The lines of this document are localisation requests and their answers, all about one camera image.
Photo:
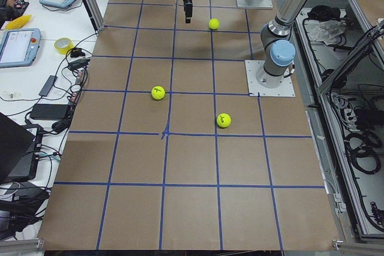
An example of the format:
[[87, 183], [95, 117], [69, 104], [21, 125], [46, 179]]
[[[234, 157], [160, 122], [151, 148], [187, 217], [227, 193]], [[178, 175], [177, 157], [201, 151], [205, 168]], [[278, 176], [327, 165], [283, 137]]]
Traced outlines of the tennis ball at left edge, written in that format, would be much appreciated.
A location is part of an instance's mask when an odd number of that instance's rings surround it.
[[217, 30], [220, 27], [220, 21], [216, 18], [212, 18], [209, 20], [208, 27], [209, 29]]

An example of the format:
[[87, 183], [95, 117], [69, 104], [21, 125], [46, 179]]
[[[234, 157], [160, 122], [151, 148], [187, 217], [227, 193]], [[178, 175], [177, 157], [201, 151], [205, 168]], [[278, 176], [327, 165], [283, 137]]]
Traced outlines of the tennis ball with Wilson logo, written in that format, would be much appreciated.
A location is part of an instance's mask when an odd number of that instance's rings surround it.
[[151, 96], [155, 100], [162, 100], [166, 95], [166, 90], [162, 86], [155, 86], [151, 90]]

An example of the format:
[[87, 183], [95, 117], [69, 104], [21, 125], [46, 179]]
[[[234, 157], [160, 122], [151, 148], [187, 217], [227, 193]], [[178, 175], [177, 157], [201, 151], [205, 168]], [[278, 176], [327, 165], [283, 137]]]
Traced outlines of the tennis ball behind finger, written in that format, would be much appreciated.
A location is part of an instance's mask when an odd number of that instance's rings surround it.
[[232, 118], [227, 113], [220, 113], [216, 118], [216, 123], [220, 128], [227, 128], [232, 123]]

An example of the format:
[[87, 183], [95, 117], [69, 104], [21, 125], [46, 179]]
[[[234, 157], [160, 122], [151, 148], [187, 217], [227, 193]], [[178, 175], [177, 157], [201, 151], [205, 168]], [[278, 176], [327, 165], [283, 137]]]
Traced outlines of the yellow tape roll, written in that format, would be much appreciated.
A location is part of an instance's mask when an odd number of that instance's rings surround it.
[[74, 48], [74, 44], [71, 39], [63, 37], [55, 41], [54, 47], [59, 54], [65, 55], [68, 51]]

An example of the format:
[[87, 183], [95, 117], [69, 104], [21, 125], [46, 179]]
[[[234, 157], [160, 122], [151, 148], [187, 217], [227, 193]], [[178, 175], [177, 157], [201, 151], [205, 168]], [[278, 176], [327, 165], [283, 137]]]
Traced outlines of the crumpled white cloth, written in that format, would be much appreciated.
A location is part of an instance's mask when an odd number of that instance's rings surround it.
[[310, 41], [323, 42], [326, 45], [337, 44], [344, 34], [346, 25], [343, 22], [329, 20], [318, 23], [308, 34]]

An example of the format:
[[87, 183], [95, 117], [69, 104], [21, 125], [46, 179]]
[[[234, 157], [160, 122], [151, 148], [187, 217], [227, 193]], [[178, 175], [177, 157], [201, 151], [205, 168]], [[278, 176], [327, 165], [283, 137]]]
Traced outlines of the brown paper table cover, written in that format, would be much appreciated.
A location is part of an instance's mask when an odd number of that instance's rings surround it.
[[300, 94], [248, 94], [245, 61], [265, 58], [276, 9], [193, 4], [186, 23], [182, 0], [109, 0], [39, 232], [47, 250], [327, 251], [338, 238]]

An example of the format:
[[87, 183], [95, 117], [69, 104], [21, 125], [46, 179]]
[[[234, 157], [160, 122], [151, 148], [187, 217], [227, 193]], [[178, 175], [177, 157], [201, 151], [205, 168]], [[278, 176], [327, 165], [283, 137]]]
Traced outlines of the yellow banana toy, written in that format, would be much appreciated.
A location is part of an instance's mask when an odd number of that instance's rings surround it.
[[5, 28], [8, 30], [19, 29], [26, 25], [30, 21], [31, 17], [31, 14], [20, 16], [6, 24]]

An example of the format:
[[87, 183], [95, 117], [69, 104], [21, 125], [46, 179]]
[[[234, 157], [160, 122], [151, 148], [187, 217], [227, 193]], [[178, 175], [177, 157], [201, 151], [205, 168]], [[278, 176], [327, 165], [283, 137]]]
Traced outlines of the grey usb hub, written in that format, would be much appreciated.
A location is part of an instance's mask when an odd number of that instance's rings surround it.
[[41, 96], [41, 97], [48, 96], [50, 90], [53, 88], [53, 85], [56, 82], [56, 79], [57, 79], [57, 76], [50, 75], [48, 77], [48, 79], [46, 80], [45, 84], [43, 85], [43, 87], [41, 88], [41, 90], [40, 90], [38, 95]]

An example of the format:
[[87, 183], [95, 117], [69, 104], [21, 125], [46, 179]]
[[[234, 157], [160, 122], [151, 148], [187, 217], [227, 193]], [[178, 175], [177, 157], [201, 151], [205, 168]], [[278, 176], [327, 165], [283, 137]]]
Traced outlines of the near teach pendant tablet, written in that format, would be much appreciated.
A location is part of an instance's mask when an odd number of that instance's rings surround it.
[[40, 41], [38, 28], [7, 30], [1, 41], [1, 68], [31, 66]]

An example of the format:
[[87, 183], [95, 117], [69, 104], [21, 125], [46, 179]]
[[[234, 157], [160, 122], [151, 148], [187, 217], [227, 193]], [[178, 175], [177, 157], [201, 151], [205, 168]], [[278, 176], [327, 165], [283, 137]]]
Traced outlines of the black power brick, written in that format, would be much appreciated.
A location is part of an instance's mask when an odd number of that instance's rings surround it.
[[66, 104], [35, 104], [30, 118], [35, 120], [61, 120], [67, 115]]

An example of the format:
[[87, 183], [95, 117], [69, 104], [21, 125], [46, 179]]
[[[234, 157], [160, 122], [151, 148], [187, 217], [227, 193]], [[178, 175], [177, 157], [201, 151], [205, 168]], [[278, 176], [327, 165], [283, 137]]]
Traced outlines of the black laptop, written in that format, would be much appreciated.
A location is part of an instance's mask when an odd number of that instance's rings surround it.
[[38, 124], [19, 125], [1, 114], [1, 183], [35, 178], [42, 130]]

